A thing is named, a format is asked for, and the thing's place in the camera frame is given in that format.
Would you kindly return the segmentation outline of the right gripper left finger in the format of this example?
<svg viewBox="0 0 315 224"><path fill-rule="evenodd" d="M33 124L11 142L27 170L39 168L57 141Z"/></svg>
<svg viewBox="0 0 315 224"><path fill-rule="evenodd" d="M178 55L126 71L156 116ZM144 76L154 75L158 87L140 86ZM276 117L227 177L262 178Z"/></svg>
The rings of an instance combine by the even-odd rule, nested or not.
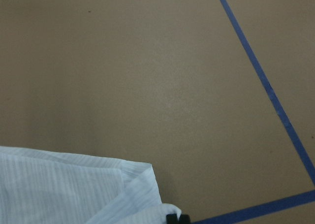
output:
<svg viewBox="0 0 315 224"><path fill-rule="evenodd" d="M167 224L177 224L178 223L177 214L168 214L168 215L166 215L166 223Z"/></svg>

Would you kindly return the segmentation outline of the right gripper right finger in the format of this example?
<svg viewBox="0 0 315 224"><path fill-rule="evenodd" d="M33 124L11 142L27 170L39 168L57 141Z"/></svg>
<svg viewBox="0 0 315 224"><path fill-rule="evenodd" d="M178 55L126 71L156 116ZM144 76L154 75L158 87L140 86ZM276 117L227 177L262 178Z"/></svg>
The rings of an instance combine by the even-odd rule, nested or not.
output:
<svg viewBox="0 0 315 224"><path fill-rule="evenodd" d="M182 214L179 217L179 224L191 224L190 217L187 214Z"/></svg>

